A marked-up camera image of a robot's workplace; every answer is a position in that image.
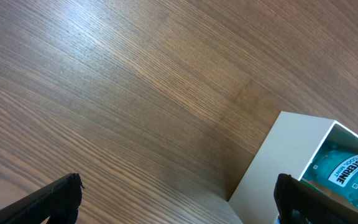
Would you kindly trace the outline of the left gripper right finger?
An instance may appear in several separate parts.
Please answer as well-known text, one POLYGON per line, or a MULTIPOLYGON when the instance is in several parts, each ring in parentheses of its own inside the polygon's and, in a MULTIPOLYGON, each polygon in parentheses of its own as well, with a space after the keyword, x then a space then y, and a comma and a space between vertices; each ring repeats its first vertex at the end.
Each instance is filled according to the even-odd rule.
POLYGON ((358 224, 358 213, 302 184, 279 174, 273 193, 280 224, 358 224))

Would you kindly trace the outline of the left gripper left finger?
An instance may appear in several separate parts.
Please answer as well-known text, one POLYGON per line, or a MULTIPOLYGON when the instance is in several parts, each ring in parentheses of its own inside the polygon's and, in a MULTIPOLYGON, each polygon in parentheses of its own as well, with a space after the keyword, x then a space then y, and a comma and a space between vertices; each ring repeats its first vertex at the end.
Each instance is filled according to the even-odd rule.
POLYGON ((0 210, 0 224, 74 224, 78 218, 83 184, 71 173, 0 210))

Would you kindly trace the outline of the blue mouthwash bottle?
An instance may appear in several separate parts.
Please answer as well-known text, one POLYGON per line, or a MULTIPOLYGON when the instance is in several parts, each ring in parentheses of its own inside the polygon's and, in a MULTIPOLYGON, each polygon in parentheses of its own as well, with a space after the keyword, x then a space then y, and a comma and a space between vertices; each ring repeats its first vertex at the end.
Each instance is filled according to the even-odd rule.
POLYGON ((333 142, 324 143, 303 175, 345 197, 358 208, 358 154, 333 142))

